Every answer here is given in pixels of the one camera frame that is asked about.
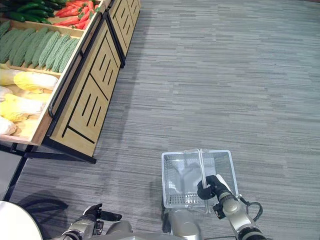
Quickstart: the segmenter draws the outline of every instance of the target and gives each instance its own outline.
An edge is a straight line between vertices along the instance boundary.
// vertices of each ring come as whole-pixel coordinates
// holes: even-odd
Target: white plastic basket
[[[165,208],[201,208],[212,206],[218,201],[200,199],[197,195],[198,182],[206,176],[220,174],[234,195],[238,187],[234,165],[229,150],[188,150],[164,152],[162,160],[162,191]]]

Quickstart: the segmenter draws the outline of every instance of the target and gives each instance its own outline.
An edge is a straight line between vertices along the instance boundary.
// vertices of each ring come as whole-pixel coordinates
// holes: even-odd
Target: white tabletop
[[[0,239],[43,240],[34,219],[21,207],[0,201]]]

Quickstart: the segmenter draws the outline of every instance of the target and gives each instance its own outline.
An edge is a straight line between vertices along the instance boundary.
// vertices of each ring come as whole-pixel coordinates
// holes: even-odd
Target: red pepper
[[[65,27],[65,25],[61,25],[61,24],[59,24],[59,23],[54,23],[53,25],[54,25],[54,26],[59,26],[59,27]]]
[[[93,1],[88,1],[88,7],[89,7],[89,10],[94,9],[94,2]]]
[[[70,11],[71,9],[73,9],[72,6],[66,6],[66,7],[62,8],[61,10],[57,11],[55,16],[59,16],[60,14],[62,14],[64,12]]]
[[[76,8],[73,8],[69,11],[65,11],[63,13],[61,13],[59,15],[59,18],[64,18],[64,17],[70,17],[70,16],[77,16],[79,13],[78,13],[78,9]]]
[[[89,12],[89,7],[85,6],[85,7],[82,9],[82,13],[83,13],[83,14],[86,14],[87,12]]]
[[[79,23],[85,22],[90,16],[90,11],[87,11],[85,15],[83,15],[79,21]]]
[[[82,7],[82,5],[85,4],[85,2],[83,2],[83,1],[73,1],[72,3],[74,5],[77,5],[78,7]]]
[[[64,25],[64,26],[69,26],[69,25],[78,24],[78,23],[79,23],[78,16],[74,16],[69,18],[68,20],[59,22],[60,25]]]
[[[85,24],[86,24],[86,22],[83,21],[83,22],[79,22],[79,23],[75,24],[74,26],[76,29],[83,29]]]
[[[89,19],[87,19],[86,21],[85,21],[85,24],[84,24],[84,26],[83,26],[83,30],[85,30],[86,28],[87,28],[87,26],[88,26],[88,24],[90,23],[90,18]]]
[[[65,3],[65,5],[66,5],[67,7],[69,7],[69,6],[74,7],[74,8],[78,8],[78,7],[79,7],[79,6],[75,5],[73,2],[70,2],[70,1],[67,1],[67,2]]]

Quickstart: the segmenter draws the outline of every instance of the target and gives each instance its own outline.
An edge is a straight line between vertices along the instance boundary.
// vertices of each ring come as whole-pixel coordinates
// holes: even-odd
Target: wooden crate
[[[11,21],[11,27],[14,28],[39,30],[48,27],[50,31],[79,38],[79,42],[62,73],[26,66],[15,67],[7,63],[11,69],[53,75],[58,78],[58,83],[52,92],[42,93],[46,98],[42,113],[39,116],[31,116],[25,121],[15,122],[18,130],[12,135],[0,135],[0,141],[40,145],[45,136],[48,138],[52,135],[50,138],[57,143],[89,156],[93,155],[120,67],[120,59],[110,30],[106,20],[102,19],[102,13],[105,12],[109,2],[109,0],[100,2],[99,12],[94,14],[86,30],[28,21],[23,23]],[[21,97],[29,94],[15,85],[9,88]],[[63,111],[58,114],[57,111],[61,108]]]
[[[127,56],[140,8],[140,0],[114,0],[109,9],[110,20],[124,56]]]

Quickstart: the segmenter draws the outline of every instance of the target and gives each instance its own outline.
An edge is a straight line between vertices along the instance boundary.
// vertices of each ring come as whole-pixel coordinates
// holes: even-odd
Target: black cable
[[[259,211],[256,214],[256,216],[253,218],[253,220],[256,222],[262,215],[262,213],[264,212],[264,209],[262,207],[262,205],[260,204],[260,202],[254,201],[254,202],[249,202],[246,201],[243,197],[240,197],[241,202],[243,202],[246,205],[246,214],[249,214],[249,207],[251,205],[257,205],[259,206]]]

